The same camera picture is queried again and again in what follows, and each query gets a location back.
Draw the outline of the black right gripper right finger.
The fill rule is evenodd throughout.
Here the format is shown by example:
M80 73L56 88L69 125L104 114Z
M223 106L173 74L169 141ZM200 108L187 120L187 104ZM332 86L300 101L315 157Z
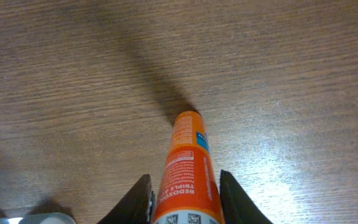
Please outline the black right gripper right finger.
M221 170L219 183L226 224L272 224L230 172Z

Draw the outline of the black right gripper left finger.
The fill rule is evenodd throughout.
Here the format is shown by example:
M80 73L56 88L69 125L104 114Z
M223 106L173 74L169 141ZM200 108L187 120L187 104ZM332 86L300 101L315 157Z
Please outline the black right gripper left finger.
M151 224L155 194L149 174L144 174L98 224Z

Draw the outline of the orange tube white cap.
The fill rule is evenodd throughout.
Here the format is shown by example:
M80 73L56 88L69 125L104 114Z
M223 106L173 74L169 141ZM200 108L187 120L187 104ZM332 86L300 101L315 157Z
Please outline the orange tube white cap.
M174 121L152 223L224 222L203 118L182 112Z

